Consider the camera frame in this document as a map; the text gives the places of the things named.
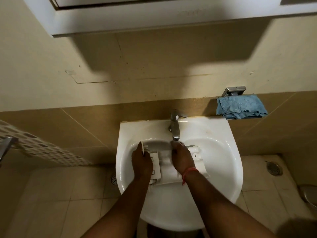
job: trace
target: blue cloth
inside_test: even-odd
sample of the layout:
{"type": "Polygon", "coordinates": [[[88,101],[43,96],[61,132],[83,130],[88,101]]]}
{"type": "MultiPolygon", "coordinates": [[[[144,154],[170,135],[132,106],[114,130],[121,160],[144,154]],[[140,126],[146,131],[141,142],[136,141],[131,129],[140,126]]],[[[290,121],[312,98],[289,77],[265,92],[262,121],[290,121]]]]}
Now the blue cloth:
{"type": "Polygon", "coordinates": [[[226,119],[261,118],[267,111],[256,95],[228,96],[217,98],[217,115],[226,119]]]}

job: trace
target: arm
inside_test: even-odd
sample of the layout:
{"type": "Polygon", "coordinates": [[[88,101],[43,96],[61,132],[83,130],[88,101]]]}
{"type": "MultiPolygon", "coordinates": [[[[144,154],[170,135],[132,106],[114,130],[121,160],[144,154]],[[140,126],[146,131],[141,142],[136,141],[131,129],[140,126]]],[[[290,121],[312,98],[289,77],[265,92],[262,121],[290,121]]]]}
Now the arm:
{"type": "MultiPolygon", "coordinates": [[[[189,167],[195,167],[192,155],[185,146],[173,142],[172,147],[173,165],[181,175],[189,167]]],[[[185,181],[211,237],[276,237],[269,229],[225,198],[200,172],[187,172],[185,181]]]]}
{"type": "Polygon", "coordinates": [[[134,180],[119,200],[82,238],[128,238],[136,230],[145,195],[152,175],[153,163],[148,152],[142,155],[139,143],[132,153],[134,180]]]}

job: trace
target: person's left hand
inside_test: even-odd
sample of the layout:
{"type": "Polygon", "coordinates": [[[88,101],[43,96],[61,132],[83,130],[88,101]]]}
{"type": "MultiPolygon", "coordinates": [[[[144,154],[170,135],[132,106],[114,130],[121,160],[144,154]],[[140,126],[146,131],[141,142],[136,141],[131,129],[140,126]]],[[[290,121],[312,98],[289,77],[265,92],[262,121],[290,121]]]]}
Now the person's left hand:
{"type": "Polygon", "coordinates": [[[132,166],[134,179],[150,179],[153,171],[153,162],[148,152],[142,155],[142,144],[138,144],[135,151],[132,152],[132,166]]]}

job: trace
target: sink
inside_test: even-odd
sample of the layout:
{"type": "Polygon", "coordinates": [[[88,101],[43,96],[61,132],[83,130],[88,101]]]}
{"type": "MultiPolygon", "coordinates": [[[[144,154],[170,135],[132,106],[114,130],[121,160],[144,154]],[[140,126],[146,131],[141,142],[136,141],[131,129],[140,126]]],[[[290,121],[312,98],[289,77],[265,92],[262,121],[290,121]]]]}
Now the sink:
{"type": "MultiPolygon", "coordinates": [[[[121,193],[134,177],[131,154],[142,140],[149,150],[171,150],[170,120],[125,122],[120,125],[116,176],[121,193]]],[[[222,117],[194,117],[179,120],[180,141],[199,147],[212,183],[235,203],[239,197],[243,169],[240,154],[228,121],[222,117]]],[[[181,182],[149,185],[141,219],[166,230],[190,231],[204,227],[187,185],[181,182]]]]}

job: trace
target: tiled floor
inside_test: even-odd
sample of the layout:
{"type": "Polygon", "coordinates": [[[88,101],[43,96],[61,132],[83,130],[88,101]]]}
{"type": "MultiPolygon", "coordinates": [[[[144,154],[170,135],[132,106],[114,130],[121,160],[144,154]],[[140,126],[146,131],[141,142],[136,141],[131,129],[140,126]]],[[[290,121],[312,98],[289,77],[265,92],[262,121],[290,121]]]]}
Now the tiled floor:
{"type": "MultiPolygon", "coordinates": [[[[243,156],[244,183],[236,204],[280,237],[317,237],[313,215],[278,156],[243,156]],[[265,161],[278,162],[271,176],[265,161]]],[[[79,238],[120,196],[114,166],[38,169],[31,175],[5,238],[79,238]]],[[[146,238],[140,221],[138,238],[146,238]]],[[[171,237],[192,237],[193,233],[171,237]]]]}

